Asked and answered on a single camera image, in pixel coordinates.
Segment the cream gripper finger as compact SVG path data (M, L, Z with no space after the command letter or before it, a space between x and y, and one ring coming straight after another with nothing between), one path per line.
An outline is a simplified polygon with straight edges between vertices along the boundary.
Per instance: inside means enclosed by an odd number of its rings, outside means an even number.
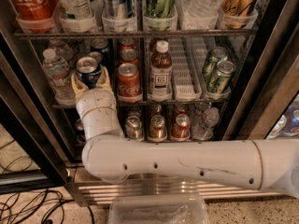
M89 88L78 79L76 73L73 73L71 75L71 84L72 84L72 89L75 93L75 100L77 101L81 95L87 91Z
M100 89L107 89L109 91L112 91L110 85L109 73L104 66L101 67L101 75L96 83L96 87Z

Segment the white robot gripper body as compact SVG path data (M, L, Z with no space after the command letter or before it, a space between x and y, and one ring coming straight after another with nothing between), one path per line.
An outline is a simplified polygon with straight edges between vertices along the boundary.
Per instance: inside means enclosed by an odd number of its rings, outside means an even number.
M85 91L78 98L76 109L87 140L103 134L124 137L112 91L108 89Z

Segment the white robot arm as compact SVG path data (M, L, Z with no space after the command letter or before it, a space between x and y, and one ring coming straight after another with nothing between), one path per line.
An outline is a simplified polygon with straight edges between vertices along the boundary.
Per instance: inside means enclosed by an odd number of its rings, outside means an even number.
M71 76L87 143L85 169L107 183L129 175L168 175L299 197L299 140L234 140L154 144L124 137L109 77L88 88Z

